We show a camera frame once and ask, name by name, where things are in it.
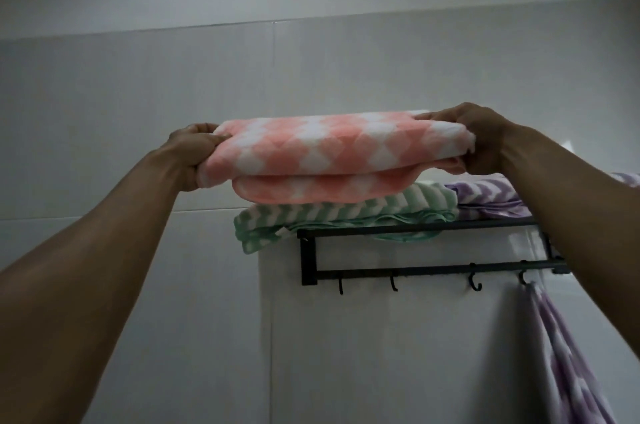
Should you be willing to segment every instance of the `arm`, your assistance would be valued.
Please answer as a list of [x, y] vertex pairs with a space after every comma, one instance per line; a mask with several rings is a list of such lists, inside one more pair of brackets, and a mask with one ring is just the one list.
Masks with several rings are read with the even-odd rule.
[[485, 107], [462, 104], [419, 118], [462, 123], [476, 134], [469, 173], [509, 178], [580, 284], [640, 356], [640, 191]]
[[181, 190], [222, 138], [191, 125], [0, 272], [0, 422], [80, 422]]

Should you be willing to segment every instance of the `black hook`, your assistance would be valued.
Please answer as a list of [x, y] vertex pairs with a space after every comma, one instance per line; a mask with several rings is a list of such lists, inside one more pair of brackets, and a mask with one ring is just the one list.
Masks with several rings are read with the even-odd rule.
[[394, 276], [395, 273], [391, 273], [391, 277], [389, 279], [391, 279], [391, 287], [393, 288], [394, 291], [398, 291], [398, 288], [396, 288], [396, 283], [394, 283]]
[[[469, 264], [469, 267], [472, 270], [473, 270], [474, 266], [475, 266], [474, 263]], [[471, 289], [473, 291], [482, 291], [482, 283], [479, 283], [477, 286], [476, 286], [476, 283], [474, 283], [474, 276], [475, 275], [476, 275], [475, 272], [472, 272], [471, 274], [469, 274], [469, 286], [471, 286]]]
[[518, 281], [520, 282], [520, 284], [524, 284], [525, 286], [527, 285], [527, 282], [524, 280], [524, 273], [526, 271], [526, 269], [523, 269], [518, 273]]

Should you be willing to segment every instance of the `forearm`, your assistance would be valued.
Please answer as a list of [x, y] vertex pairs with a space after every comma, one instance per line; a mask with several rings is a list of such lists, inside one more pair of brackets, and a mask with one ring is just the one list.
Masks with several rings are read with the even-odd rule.
[[0, 421], [79, 421], [179, 192], [143, 159], [83, 218], [0, 273]]
[[640, 355], [640, 191], [530, 128], [510, 129], [502, 151], [503, 173]]

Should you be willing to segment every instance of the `towel shelf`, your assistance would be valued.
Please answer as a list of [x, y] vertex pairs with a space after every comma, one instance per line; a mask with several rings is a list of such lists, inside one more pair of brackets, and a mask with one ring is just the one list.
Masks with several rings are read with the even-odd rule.
[[318, 270], [316, 260], [316, 238], [346, 235], [413, 233], [422, 231], [445, 231], [466, 229], [489, 229], [495, 227], [538, 226], [533, 217], [502, 218], [497, 220], [458, 220], [456, 222], [436, 222], [433, 224], [418, 224], [387, 227], [349, 227], [344, 229], [300, 229], [297, 232], [300, 239], [300, 268], [303, 286], [312, 286], [323, 279], [338, 279], [340, 294], [342, 294], [342, 280], [357, 277], [389, 277], [394, 291], [394, 277], [410, 275], [442, 275], [469, 274], [469, 283], [474, 290], [479, 291], [482, 285], [472, 281], [478, 272], [524, 271], [528, 269], [552, 269], [556, 274], [568, 274], [569, 268], [562, 256], [551, 246], [547, 234], [540, 231], [547, 258], [541, 261], [501, 262], [490, 264], [441, 265], [441, 266], [412, 266], [396, 268]]

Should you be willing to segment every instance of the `green and white towel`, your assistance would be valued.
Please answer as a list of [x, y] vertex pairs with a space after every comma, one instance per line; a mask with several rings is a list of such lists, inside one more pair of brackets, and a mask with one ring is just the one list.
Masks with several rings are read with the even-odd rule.
[[[372, 227], [451, 222], [458, 215], [456, 193], [435, 182], [415, 182], [403, 192], [359, 203], [252, 205], [234, 219], [245, 254], [295, 235], [298, 229]], [[376, 234], [370, 237], [408, 242], [439, 232]]]

